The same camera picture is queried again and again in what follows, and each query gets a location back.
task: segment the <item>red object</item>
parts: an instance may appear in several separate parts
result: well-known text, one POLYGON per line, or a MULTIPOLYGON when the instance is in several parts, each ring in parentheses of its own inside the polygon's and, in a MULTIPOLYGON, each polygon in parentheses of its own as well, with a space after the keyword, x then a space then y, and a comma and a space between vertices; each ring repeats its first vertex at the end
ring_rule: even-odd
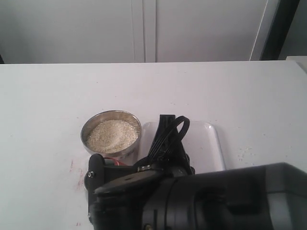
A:
POLYGON ((124 163, 122 163, 122 162, 120 162, 120 161, 118 161, 118 160, 116 160, 116 159, 114 159, 114 158, 105 157, 105 159, 109 159, 109 160, 114 161, 114 165, 116 165, 116 166, 120 166, 120 165, 126 166, 126 164, 124 164, 124 163))

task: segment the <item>red stain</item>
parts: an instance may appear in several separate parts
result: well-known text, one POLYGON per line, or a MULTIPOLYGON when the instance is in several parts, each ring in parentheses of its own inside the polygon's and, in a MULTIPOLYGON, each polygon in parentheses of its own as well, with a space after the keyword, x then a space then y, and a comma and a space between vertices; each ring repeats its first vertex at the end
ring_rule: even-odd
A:
POLYGON ((83 185, 83 171, 82 169, 79 169, 79 171, 80 171, 80 178, 79 178, 77 190, 79 190, 81 186, 83 185))
POLYGON ((73 165, 73 160, 71 160, 71 169, 69 170, 69 172, 72 171, 72 165, 73 165))

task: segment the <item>granular substance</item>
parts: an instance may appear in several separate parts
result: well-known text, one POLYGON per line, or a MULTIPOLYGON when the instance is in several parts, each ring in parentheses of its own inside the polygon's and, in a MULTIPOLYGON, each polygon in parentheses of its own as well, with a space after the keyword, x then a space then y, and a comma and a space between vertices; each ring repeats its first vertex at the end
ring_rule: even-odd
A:
POLYGON ((90 133, 87 147, 99 153, 114 153, 129 147, 138 138, 135 128, 126 121, 109 120, 90 133))

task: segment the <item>white tabletop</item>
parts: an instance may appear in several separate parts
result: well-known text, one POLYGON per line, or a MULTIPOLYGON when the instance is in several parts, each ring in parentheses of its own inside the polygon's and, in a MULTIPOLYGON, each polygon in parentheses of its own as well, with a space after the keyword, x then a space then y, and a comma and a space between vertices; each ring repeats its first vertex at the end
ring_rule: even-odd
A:
POLYGON ((121 109, 211 122, 226 167, 307 171, 307 75, 291 61, 0 65, 0 229, 92 229, 80 130, 121 109))

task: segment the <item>metal cup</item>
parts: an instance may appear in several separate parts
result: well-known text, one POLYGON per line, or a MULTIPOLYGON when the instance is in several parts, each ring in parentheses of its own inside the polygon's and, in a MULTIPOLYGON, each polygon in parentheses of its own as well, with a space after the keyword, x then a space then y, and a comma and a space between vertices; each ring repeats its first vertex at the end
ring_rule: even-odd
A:
POLYGON ((102 113, 99 113, 99 114, 93 116, 92 118, 90 118, 84 124, 84 126, 81 130, 81 141, 82 141, 85 149, 90 154, 99 153, 103 157, 124 158, 125 156, 128 156, 130 153, 138 151, 140 140, 141 140, 141 133, 142 133, 142 126, 141 126, 139 120, 136 118, 136 116, 134 116, 131 113, 128 113, 126 111, 110 110, 110 111, 105 111, 105 112, 102 112, 102 113), (135 128, 135 130, 138 134, 138 137, 135 140, 135 142, 133 142, 126 149, 123 149, 121 151, 114 152, 114 153, 95 152, 95 151, 91 150, 90 148, 88 148, 86 142, 87 142, 87 139, 88 139, 90 133, 92 132, 92 130, 94 128, 96 128, 97 125, 99 125, 100 123, 102 123, 104 121, 108 121, 108 120, 122 120, 122 121, 126 121, 130 125, 132 125, 135 128))

